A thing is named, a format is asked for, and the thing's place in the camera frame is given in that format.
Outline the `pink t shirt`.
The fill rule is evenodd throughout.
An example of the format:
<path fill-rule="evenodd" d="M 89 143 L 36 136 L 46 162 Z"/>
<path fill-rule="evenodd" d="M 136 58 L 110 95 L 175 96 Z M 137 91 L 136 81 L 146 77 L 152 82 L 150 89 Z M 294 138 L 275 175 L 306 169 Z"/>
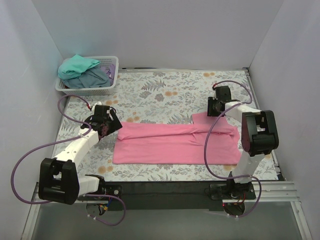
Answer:
<path fill-rule="evenodd" d="M 193 114 L 190 124 L 123 122 L 113 163 L 236 165 L 241 158 L 239 139 L 237 127 L 205 112 Z"/>

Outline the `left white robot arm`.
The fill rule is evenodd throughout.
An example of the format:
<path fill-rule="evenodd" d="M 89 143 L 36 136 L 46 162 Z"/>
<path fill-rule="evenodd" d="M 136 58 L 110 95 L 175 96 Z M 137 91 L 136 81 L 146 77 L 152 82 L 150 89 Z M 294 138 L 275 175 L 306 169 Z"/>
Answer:
<path fill-rule="evenodd" d="M 40 165 L 38 196 L 42 200 L 72 205 L 78 197 L 90 194 L 95 200 L 106 196 L 105 180 L 99 175 L 78 176 L 83 158 L 100 140 L 120 130 L 122 124 L 116 110 L 100 102 L 93 114 L 82 123 L 78 136 L 54 158 L 45 158 Z"/>

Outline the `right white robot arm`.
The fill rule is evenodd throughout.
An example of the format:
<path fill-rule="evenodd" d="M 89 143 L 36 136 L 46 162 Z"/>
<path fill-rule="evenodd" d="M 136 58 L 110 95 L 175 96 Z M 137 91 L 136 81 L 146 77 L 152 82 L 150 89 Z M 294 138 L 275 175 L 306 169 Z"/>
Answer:
<path fill-rule="evenodd" d="M 228 86 L 215 83 L 214 95 L 208 98 L 207 116 L 229 116 L 241 124 L 242 154 L 235 169 L 224 182 L 213 183 L 209 190 L 213 199 L 255 199 L 252 179 L 262 159 L 279 146 L 275 115 L 271 110 L 250 107 L 251 100 L 241 102 L 234 99 Z"/>

